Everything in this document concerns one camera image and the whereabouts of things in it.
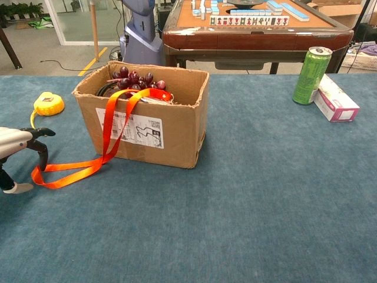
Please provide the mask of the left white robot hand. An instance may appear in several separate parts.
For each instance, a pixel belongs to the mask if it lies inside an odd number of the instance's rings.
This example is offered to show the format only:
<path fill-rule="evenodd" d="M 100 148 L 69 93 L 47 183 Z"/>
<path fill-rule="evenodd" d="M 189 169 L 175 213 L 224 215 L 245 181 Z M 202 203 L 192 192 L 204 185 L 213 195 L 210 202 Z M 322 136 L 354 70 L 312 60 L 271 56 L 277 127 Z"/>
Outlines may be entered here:
<path fill-rule="evenodd" d="M 37 138 L 41 136 L 54 136 L 55 132 L 49 128 L 8 128 L 0 127 L 0 188 L 6 194 L 20 194 L 33 189 L 30 183 L 17 183 L 2 168 L 9 156 L 29 148 L 39 154 L 38 169 L 45 170 L 48 162 L 48 149 Z"/>

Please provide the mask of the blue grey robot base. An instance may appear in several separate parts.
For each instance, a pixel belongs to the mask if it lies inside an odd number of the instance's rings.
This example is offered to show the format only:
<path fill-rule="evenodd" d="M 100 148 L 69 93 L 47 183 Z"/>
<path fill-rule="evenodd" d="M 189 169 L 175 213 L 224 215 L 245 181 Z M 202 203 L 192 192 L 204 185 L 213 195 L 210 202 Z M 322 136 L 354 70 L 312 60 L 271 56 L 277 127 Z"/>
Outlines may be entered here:
<path fill-rule="evenodd" d="M 163 42 L 156 34 L 155 0 L 122 0 L 132 17 L 125 27 L 123 62 L 131 64 L 165 64 Z"/>

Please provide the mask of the brown cardboard box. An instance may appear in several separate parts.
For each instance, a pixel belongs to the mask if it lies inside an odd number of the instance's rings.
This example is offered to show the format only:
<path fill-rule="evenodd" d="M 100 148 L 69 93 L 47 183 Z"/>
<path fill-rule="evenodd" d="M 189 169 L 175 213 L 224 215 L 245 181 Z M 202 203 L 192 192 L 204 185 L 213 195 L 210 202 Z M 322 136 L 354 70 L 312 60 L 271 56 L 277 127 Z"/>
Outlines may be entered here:
<path fill-rule="evenodd" d="M 119 99 L 114 112 L 110 143 L 120 139 L 116 156 L 181 168 L 193 168 L 206 134 L 210 74 L 205 71 L 157 65 L 126 64 L 110 61 L 82 80 L 74 89 L 90 138 L 102 154 L 106 97 L 97 91 L 121 67 L 140 76 L 152 73 L 154 80 L 166 82 L 173 102 L 139 101 L 125 121 L 127 101 Z"/>

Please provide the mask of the yellow tape measure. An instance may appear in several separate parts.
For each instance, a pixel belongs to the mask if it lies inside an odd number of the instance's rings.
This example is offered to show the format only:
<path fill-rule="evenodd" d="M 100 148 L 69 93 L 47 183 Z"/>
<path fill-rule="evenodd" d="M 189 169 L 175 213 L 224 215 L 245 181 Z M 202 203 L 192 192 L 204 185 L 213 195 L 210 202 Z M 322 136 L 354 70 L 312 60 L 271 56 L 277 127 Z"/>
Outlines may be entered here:
<path fill-rule="evenodd" d="M 63 112 L 65 103 L 61 96 L 52 92 L 44 91 L 35 100 L 34 109 L 30 115 L 30 124 L 35 129 L 34 120 L 36 116 L 54 116 Z"/>

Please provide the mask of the black furniture leg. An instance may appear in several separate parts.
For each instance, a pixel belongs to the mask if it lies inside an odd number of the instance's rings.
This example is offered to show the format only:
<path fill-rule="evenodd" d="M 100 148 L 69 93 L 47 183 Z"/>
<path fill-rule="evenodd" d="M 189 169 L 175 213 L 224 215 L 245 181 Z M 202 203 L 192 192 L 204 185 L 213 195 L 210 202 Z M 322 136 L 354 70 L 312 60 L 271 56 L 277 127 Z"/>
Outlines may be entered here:
<path fill-rule="evenodd" d="M 9 55 L 15 69 L 16 70 L 21 69 L 22 65 L 1 26 L 0 26 L 0 41 L 2 42 L 2 45 L 4 46 L 7 54 Z"/>

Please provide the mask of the green cloth on floor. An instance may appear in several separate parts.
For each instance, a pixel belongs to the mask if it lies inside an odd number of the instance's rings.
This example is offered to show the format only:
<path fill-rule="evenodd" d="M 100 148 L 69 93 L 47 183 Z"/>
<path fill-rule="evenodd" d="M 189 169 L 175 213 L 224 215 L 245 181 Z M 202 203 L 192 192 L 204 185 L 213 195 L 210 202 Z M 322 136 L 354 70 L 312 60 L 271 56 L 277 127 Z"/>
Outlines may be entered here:
<path fill-rule="evenodd" d="M 35 29 L 54 28 L 51 17 L 42 17 L 34 21 L 29 21 L 28 25 Z"/>

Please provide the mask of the bunch of purple grapes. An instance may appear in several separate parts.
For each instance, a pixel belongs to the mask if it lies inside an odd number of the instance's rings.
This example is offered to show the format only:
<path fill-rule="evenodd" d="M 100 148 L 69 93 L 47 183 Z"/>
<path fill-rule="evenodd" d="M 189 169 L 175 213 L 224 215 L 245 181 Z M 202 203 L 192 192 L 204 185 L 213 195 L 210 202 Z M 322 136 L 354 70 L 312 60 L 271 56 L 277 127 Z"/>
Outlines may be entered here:
<path fill-rule="evenodd" d="M 146 88 L 157 88 L 165 90 L 167 84 L 164 80 L 158 80 L 154 73 L 147 72 L 140 74 L 136 70 L 128 67 L 120 67 L 118 71 L 114 71 L 107 84 L 110 87 L 118 87 L 120 90 L 134 89 L 143 90 Z"/>

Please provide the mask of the cluster of upright mahjong tiles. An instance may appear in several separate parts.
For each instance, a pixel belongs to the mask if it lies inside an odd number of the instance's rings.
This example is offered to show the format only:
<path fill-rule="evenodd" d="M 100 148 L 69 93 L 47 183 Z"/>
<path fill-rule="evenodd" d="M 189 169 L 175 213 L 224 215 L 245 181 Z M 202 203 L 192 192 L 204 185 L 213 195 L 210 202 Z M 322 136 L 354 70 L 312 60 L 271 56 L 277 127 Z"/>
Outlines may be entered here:
<path fill-rule="evenodd" d="M 222 0 L 190 0 L 190 8 L 192 16 L 206 19 L 208 15 L 219 15 L 219 3 Z"/>

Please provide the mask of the brown mahjong table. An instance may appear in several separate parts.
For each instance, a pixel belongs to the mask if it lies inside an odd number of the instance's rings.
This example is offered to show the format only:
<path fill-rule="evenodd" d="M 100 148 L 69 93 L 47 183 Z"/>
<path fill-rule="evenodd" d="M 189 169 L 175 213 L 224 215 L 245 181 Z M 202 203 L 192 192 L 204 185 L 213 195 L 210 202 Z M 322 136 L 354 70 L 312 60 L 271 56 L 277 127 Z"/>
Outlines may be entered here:
<path fill-rule="evenodd" d="M 283 12 L 283 17 L 289 19 L 283 27 L 211 25 L 210 15 L 205 19 L 193 16 L 190 0 L 177 0 L 162 31 L 167 66 L 209 61 L 222 64 L 224 70 L 245 70 L 270 62 L 274 74 L 279 63 L 303 62 L 310 47 L 326 47 L 333 52 L 327 72 L 338 72 L 353 29 L 300 0 L 275 1 L 291 5 L 309 20 L 301 22 Z"/>

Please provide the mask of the dark round dice dish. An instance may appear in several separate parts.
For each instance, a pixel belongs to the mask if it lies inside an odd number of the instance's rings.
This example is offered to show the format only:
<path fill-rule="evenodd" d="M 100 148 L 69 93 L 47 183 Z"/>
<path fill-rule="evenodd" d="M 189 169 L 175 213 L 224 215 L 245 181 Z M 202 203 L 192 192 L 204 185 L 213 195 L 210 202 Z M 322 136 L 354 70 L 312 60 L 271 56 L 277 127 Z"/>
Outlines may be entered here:
<path fill-rule="evenodd" d="M 265 0 L 227 0 L 228 4 L 234 5 L 238 9 L 250 9 L 253 6 L 264 3 Z"/>

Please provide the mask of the stacked blue mahjong tiles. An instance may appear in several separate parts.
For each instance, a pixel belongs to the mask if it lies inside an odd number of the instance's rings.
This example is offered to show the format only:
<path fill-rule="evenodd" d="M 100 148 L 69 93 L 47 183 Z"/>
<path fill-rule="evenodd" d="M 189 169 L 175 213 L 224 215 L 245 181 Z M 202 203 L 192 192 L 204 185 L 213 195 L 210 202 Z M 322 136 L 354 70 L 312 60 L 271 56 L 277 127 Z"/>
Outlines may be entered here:
<path fill-rule="evenodd" d="M 277 3 L 275 0 L 268 0 L 266 2 L 266 5 L 267 5 L 268 9 L 271 10 L 272 12 L 274 12 L 274 13 L 283 11 L 283 7 L 281 6 L 281 4 Z"/>

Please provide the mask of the green drink can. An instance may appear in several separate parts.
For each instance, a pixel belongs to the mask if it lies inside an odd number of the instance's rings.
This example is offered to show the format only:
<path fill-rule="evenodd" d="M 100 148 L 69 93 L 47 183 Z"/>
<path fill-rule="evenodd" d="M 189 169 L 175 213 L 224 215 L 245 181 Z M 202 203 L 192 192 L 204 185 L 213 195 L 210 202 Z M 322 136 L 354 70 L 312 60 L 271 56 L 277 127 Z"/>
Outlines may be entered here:
<path fill-rule="evenodd" d="M 313 102 L 331 57 L 332 51 L 326 47 L 309 48 L 293 93 L 294 102 L 303 105 Z"/>

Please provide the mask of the long diagonal mahjong tile row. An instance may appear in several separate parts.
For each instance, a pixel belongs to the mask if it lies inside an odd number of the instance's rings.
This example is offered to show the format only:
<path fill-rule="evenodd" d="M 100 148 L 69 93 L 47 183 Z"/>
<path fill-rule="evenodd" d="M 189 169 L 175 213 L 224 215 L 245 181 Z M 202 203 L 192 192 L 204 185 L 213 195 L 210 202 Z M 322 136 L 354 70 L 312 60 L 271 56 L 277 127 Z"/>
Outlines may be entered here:
<path fill-rule="evenodd" d="M 300 12 L 296 8 L 292 7 L 291 5 L 287 3 L 281 3 L 281 6 L 285 12 L 287 12 L 289 15 L 293 16 L 297 20 L 301 22 L 308 22 L 310 20 L 309 16 L 306 14 Z"/>

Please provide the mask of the white plastic basket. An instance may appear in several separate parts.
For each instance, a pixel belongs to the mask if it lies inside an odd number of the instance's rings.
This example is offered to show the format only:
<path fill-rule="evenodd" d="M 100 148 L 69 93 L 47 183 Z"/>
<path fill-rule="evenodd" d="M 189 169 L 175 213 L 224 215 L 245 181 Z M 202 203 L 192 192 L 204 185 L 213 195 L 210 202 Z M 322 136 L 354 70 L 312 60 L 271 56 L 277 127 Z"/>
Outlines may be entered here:
<path fill-rule="evenodd" d="M 342 66 L 377 71 L 377 44 L 364 42 L 350 47 Z"/>

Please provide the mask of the black tripod stand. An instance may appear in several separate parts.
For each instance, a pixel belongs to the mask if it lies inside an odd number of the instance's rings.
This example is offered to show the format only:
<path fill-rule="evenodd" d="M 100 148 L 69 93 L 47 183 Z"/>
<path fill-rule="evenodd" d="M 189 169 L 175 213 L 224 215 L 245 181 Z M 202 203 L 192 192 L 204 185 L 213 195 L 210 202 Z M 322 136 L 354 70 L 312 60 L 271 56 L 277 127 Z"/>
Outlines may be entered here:
<path fill-rule="evenodd" d="M 357 31 L 359 24 L 361 23 L 362 18 L 364 17 L 366 10 L 370 4 L 371 0 L 362 0 L 362 10 L 357 18 L 357 21 L 355 22 L 354 27 L 352 28 L 354 32 Z"/>

